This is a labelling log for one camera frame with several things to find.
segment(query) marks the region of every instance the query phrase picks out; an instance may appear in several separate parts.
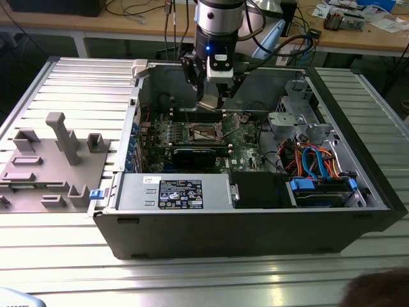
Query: wooden table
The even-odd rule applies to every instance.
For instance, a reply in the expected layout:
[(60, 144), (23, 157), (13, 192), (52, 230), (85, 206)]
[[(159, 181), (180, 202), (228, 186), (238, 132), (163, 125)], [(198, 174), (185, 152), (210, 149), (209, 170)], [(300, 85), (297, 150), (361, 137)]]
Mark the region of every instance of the wooden table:
[[(136, 4), (144, 0), (124, 0), (125, 4)], [(327, 31), (323, 28), (323, 19), (312, 17), (313, 6), (320, 3), (319, 0), (299, 0), (300, 9), (304, 18), (311, 23), (311, 27), (322, 31), (320, 45), (317, 50), (322, 52), (339, 52), (349, 54), (368, 54), (382, 56), (400, 56), (409, 42), (409, 31), (388, 33), (370, 24), (366, 24), (363, 31), (340, 30), (337, 32)], [(162, 0), (153, 0), (150, 4), (138, 6), (132, 12), (140, 12), (163, 5)], [(20, 26), (28, 33), (41, 35), (71, 36), (77, 47), (78, 55), (88, 57), (84, 39), (110, 38), (122, 40), (164, 40), (164, 9), (159, 8), (152, 12), (144, 13), (145, 24), (140, 24), (123, 16), (115, 16), (107, 11), (102, 11), (99, 17), (81, 17), (72, 15), (54, 15), (42, 13), (16, 13), (11, 12), (8, 5), (6, 9)], [(110, 9), (121, 13), (120, 1), (115, 1)], [(189, 5), (189, 31), (185, 42), (193, 42), (196, 25), (194, 22), (194, 5)], [(396, 6), (394, 12), (409, 13), (408, 8)], [(186, 26), (185, 5), (177, 4), (177, 40), (180, 38)], [(169, 18), (168, 40), (173, 41), (173, 24)], [(20, 30), (0, 9), (0, 32), (17, 33)], [(296, 27), (290, 30), (291, 35), (298, 34)]]

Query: circuit board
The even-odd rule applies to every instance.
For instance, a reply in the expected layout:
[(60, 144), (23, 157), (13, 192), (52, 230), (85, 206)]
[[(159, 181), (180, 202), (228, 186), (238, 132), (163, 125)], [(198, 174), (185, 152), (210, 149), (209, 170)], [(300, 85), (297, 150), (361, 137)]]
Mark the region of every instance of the circuit board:
[[(146, 173), (227, 173), (266, 171), (257, 144), (256, 121), (229, 114), (217, 123), (174, 122), (161, 115), (143, 130)], [(180, 169), (173, 163), (176, 148), (209, 148), (216, 152), (214, 166)]]

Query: motherboard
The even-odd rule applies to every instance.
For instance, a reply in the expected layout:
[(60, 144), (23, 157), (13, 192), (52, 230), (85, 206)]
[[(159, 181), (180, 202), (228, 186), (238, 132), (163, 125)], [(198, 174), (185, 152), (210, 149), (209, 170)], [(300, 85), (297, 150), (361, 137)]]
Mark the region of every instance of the motherboard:
[(145, 173), (266, 171), (250, 114), (159, 114), (141, 124)]

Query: warning label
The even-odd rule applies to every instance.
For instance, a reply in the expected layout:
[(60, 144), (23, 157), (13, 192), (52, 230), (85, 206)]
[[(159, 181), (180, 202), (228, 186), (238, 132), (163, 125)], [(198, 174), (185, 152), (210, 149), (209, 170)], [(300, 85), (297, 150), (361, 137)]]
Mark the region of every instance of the warning label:
[(201, 180), (161, 180), (159, 202), (161, 209), (203, 209)]

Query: person's hair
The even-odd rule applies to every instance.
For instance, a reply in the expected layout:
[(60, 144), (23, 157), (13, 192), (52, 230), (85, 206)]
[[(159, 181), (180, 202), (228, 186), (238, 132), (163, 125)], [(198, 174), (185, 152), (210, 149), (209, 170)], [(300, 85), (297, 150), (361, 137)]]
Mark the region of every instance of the person's hair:
[(354, 278), (339, 304), (339, 307), (404, 306), (409, 306), (409, 267)]

